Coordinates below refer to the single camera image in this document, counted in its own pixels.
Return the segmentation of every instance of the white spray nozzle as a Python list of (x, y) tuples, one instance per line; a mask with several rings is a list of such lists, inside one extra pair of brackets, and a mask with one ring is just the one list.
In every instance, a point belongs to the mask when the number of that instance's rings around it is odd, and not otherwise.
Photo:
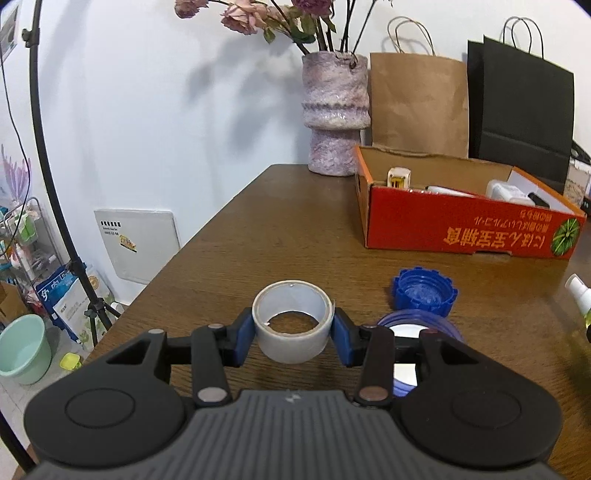
[(580, 312), (587, 315), (591, 310), (591, 288), (588, 288), (577, 274), (571, 275), (564, 286), (577, 302)]

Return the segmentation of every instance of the blue bottle cap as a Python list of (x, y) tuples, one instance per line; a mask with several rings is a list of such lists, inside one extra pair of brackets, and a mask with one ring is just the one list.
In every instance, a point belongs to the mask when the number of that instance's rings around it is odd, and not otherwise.
[(392, 296), (397, 310), (417, 309), (447, 317), (457, 298), (451, 279), (437, 270), (414, 267), (401, 270), (392, 281)]

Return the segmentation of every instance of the spray bottle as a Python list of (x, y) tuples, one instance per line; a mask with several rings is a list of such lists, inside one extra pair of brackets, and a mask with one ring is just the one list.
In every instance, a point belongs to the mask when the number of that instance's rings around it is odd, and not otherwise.
[(587, 340), (591, 342), (591, 288), (585, 285), (578, 275), (573, 274), (564, 285), (577, 302), (585, 319)]

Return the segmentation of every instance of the white access panel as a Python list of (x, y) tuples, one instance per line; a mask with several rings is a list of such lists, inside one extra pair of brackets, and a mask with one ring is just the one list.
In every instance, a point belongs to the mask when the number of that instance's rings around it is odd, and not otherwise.
[(179, 251), (172, 212), (95, 210), (96, 223), (119, 278), (147, 285)]

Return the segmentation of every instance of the light green bucket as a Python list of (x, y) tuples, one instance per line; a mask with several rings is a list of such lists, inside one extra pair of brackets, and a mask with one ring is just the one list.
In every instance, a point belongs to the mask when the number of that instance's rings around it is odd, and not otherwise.
[(51, 349), (39, 315), (23, 315), (0, 333), (0, 376), (30, 385), (50, 364)]

